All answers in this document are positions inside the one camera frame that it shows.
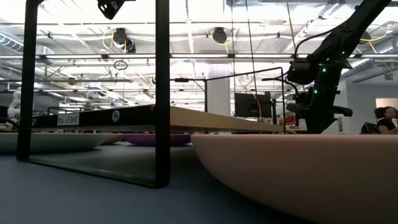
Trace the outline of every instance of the purple bowl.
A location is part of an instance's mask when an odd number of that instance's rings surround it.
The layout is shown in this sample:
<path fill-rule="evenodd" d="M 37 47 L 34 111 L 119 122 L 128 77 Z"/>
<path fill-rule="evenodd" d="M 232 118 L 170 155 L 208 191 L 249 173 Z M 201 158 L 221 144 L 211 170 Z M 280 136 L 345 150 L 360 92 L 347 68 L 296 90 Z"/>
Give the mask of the purple bowl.
<path fill-rule="evenodd" d="M 124 139 L 137 146 L 155 146 L 155 134 L 126 134 Z M 171 134 L 170 146 L 184 146 L 191 143 L 190 134 Z"/>

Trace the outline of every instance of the beige bowl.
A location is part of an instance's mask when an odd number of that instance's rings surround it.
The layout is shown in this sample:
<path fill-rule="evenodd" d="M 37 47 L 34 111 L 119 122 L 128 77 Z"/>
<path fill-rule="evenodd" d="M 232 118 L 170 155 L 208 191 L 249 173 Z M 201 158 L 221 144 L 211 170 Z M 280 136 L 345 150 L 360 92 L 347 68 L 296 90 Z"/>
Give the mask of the beige bowl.
<path fill-rule="evenodd" d="M 115 144 L 119 141 L 122 141 L 123 135 L 122 134 L 109 134 L 108 137 L 106 137 L 106 140 L 103 145 L 109 145 L 109 144 Z"/>
<path fill-rule="evenodd" d="M 398 136 L 193 135 L 235 191 L 317 223 L 398 223 Z"/>

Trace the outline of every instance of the gray floor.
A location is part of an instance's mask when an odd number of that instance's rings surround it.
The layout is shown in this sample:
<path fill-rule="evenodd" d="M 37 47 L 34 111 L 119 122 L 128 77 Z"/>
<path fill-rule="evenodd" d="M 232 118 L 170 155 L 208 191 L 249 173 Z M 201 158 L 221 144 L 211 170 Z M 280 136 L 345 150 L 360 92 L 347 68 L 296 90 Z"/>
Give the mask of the gray floor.
<path fill-rule="evenodd" d="M 125 144 L 42 159 L 150 176 L 153 149 Z M 172 150 L 172 180 L 159 190 L 0 156 L 0 223 L 309 223 L 218 182 L 191 147 Z"/>

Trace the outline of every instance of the person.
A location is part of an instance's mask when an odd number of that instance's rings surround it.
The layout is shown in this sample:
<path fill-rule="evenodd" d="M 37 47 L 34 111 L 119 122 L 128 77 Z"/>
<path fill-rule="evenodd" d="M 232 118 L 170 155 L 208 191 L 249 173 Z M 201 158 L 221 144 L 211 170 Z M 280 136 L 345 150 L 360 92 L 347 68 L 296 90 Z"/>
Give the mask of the person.
<path fill-rule="evenodd" d="M 392 122 L 396 118 L 397 110 L 391 106 L 374 110 L 377 118 L 377 128 L 380 134 L 398 134 L 398 128 Z"/>

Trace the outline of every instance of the sticker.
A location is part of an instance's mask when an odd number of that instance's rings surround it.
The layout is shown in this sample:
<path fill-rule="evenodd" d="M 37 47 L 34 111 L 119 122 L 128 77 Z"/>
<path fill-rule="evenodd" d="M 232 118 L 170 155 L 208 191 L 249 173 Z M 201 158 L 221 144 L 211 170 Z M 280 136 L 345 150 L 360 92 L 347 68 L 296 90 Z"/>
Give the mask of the sticker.
<path fill-rule="evenodd" d="M 79 113 L 69 113 L 58 115 L 57 126 L 79 125 Z"/>

